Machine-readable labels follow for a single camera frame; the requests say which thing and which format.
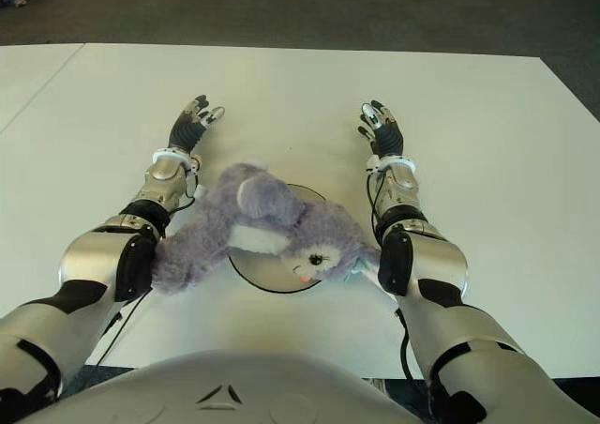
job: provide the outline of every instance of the plush toy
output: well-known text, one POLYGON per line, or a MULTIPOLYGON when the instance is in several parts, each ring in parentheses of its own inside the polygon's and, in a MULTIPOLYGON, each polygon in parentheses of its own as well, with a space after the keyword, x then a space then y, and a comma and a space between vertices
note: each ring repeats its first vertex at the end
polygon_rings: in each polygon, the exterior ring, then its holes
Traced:
POLYGON ((229 248, 279 255, 293 274, 343 279, 363 260, 379 262, 358 223, 338 204, 302 202, 281 180, 251 164, 235 164, 201 198, 198 217, 161 241, 153 287, 192 287, 227 260, 229 248))

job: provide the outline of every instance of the black cable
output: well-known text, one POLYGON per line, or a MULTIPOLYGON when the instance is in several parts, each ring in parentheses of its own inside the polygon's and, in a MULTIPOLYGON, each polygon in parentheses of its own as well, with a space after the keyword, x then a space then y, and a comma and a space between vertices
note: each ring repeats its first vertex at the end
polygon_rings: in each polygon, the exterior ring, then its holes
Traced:
POLYGON ((382 183, 380 184, 379 188, 377 189, 377 193, 375 194, 375 200, 373 200, 373 198, 371 197, 371 184, 370 184, 370 180, 371 180, 372 176, 373 176, 373 173, 367 175, 367 197, 368 197, 368 203, 371 205, 371 230, 373 231, 373 234, 375 235, 375 221, 373 218, 377 218, 378 222, 380 219, 380 216, 377 213, 377 210, 375 209, 375 204, 377 203, 377 199, 379 199, 379 195, 382 192, 383 182, 385 180, 382 180, 382 183))
MULTIPOLYGON (((198 187, 198 175, 197 175, 197 174, 196 174, 196 175, 194 175, 194 178, 196 179, 196 186, 194 187, 194 191, 196 191, 196 188, 198 187)), ((190 208, 190 207, 192 206, 192 204, 193 204, 194 202, 196 202, 196 198, 193 196, 193 194, 192 194, 191 196, 188 194, 188 189, 186 189, 186 197, 187 197, 187 198, 189 198, 189 199, 190 199, 190 201, 189 201, 187 204, 185 204, 185 205, 183 205, 183 206, 180 206, 180 207, 178 207, 178 208, 175 208, 174 210, 172 210, 172 211, 169 213, 169 216, 170 216, 170 215, 174 215, 174 214, 175 214, 175 213, 177 213, 178 211, 185 210, 186 208, 190 208)))
POLYGON ((409 329, 406 326, 406 321, 404 320, 404 315, 402 314, 401 309, 396 310, 396 316, 402 323, 402 327, 404 327, 404 337, 402 338, 402 343, 400 344, 400 364, 402 365, 402 372, 404 372, 404 376, 406 377, 406 380, 409 381, 409 385, 414 390, 414 392, 417 395, 424 397, 425 400, 427 401, 427 398, 428 398, 427 392, 424 389, 422 389, 419 386, 419 384, 416 383, 416 381, 414 380, 413 374, 411 373, 411 368, 409 367, 409 360, 407 357, 407 349, 409 347, 409 341, 410 341, 409 329))
POLYGON ((131 316, 133 316, 133 312, 140 306, 140 304, 145 299, 145 297, 150 293, 150 291, 151 290, 146 291, 142 295, 142 297, 140 297, 140 299, 136 302, 136 304, 133 306, 133 309, 131 309, 131 312, 129 313, 129 315, 127 316, 127 318, 125 319, 125 321, 123 322, 123 324, 121 325, 121 327, 119 328, 119 331, 116 332, 116 335, 114 336, 114 338, 112 339, 111 343, 109 344, 109 347, 106 348, 106 350, 104 351, 104 354, 102 354, 102 356, 98 359, 96 365, 94 365, 94 368, 92 368, 92 371, 87 376, 87 379, 85 380, 85 383, 83 384, 83 388, 82 389, 88 388, 89 383, 92 380, 92 377, 94 377, 94 374, 96 374, 96 371, 98 370, 98 366, 100 366, 100 363, 102 363, 104 361, 104 359, 108 356, 109 352, 111 351, 111 349, 113 348, 113 346, 116 343, 117 339, 119 338, 119 335, 121 335, 121 332, 123 332, 123 329, 125 328, 125 326, 129 322, 129 319, 131 318, 131 316))

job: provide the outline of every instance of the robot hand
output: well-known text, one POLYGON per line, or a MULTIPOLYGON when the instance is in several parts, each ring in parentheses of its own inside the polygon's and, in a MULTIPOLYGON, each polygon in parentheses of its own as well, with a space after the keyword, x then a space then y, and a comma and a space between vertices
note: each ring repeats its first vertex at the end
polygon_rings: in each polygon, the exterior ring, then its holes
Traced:
POLYGON ((202 161, 191 151, 224 114, 222 107, 209 111, 207 106, 206 96, 189 103, 129 205, 69 245, 60 264, 59 292, 0 320, 1 422, 54 401, 121 308, 150 290, 155 246, 172 214, 188 206, 179 203, 190 176, 198 187, 202 161))
POLYGON ((370 130, 358 131, 373 151, 367 162, 367 193, 382 245, 380 284, 394 295, 405 296, 409 289, 430 295, 442 289, 444 295, 460 298, 467 288, 466 259, 421 211, 416 163, 402 155, 404 139, 396 118, 377 100, 363 104, 360 118, 370 130), (374 199, 372 190, 377 191, 374 199))
POLYGON ((423 214, 416 164, 402 155, 394 116, 373 100, 359 128, 370 139, 367 188, 382 245, 379 282, 393 294, 441 422, 597 422, 570 401, 487 313, 465 306, 467 262, 423 214), (377 191, 373 199, 372 187, 377 191))

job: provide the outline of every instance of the gray carpet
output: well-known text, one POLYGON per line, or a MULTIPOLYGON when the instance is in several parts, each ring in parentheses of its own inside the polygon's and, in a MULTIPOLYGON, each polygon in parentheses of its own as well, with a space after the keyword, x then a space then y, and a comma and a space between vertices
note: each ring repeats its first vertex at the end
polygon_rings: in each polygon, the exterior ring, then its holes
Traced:
POLYGON ((540 56, 600 117, 600 0, 30 0, 0 44, 133 42, 540 56))

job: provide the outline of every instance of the white table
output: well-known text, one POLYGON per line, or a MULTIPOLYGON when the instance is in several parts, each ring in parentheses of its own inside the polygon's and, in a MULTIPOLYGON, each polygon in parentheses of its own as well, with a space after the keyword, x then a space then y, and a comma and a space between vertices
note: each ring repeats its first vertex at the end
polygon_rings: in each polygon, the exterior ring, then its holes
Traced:
MULTIPOLYGON (((53 293, 65 246, 134 195, 201 93, 227 108, 199 147, 205 185, 258 155, 366 229, 357 115, 364 99, 387 104, 418 162, 427 216, 467 255, 466 300, 551 376, 600 374, 600 125, 535 58, 86 45, 0 137, 0 312, 53 293)), ((152 293, 105 363, 238 348, 401 377, 390 310, 366 281, 272 295, 226 267, 189 293, 152 293)))
POLYGON ((0 47, 0 133, 82 46, 0 47))

